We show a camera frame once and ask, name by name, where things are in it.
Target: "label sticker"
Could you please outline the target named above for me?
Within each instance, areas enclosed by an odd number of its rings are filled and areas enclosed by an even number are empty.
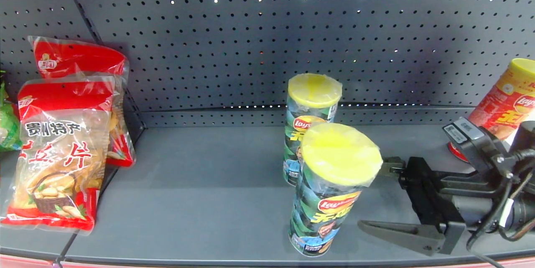
[[[458,142],[459,144],[464,143],[468,140],[466,136],[464,136],[463,133],[457,130],[454,125],[447,125],[443,129],[449,134],[449,136],[451,136],[455,140],[455,142]]]
[[[453,122],[464,134],[466,134],[470,139],[477,140],[485,136],[483,131],[477,128],[474,124],[470,123],[467,119],[461,117],[457,121]]]

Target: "green lay's can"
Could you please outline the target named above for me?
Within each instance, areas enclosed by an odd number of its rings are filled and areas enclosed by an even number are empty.
[[[363,188],[377,175],[382,158],[367,136],[336,123],[311,127],[301,148],[304,164],[288,235],[300,253],[321,256]]]
[[[342,84],[325,75],[300,74],[288,82],[283,176],[292,186],[301,172],[304,133],[314,123],[332,123],[341,97]]]

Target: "face illustration on can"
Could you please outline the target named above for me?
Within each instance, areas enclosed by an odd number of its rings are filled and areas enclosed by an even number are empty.
[[[296,152],[296,156],[298,157],[299,164],[303,165],[303,152],[301,150],[301,146],[298,147],[298,151]]]
[[[329,232],[333,230],[333,227],[336,225],[336,220],[333,220],[332,222],[329,222],[323,226],[321,226],[318,230],[318,234],[321,238],[327,237]]]

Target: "gray metal backboard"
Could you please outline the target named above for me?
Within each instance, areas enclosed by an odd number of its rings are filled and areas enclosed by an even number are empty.
[[[0,0],[0,68],[13,98],[40,78],[28,35],[95,42],[74,0]]]
[[[142,112],[147,127],[247,127],[281,126],[286,122],[284,106],[248,106],[227,110]],[[434,106],[339,107],[334,121],[346,125],[441,125],[467,117],[473,108]]]
[[[535,43],[533,0],[79,1],[142,111],[284,104],[307,71],[343,102],[475,106]]]

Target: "plastic bag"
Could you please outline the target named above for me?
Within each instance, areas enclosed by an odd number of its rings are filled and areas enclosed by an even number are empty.
[[[107,163],[130,167],[135,163],[135,153],[126,128],[122,102],[128,80],[128,59],[118,51],[80,41],[67,41],[29,36],[39,73],[45,79],[69,76],[114,76],[113,128]]]
[[[88,186],[105,164],[115,81],[72,80],[29,81],[19,93],[23,146],[2,226],[89,232],[95,225],[99,196]]]
[[[8,102],[4,83],[0,84],[0,152],[20,150],[20,123],[13,111],[15,106]]]

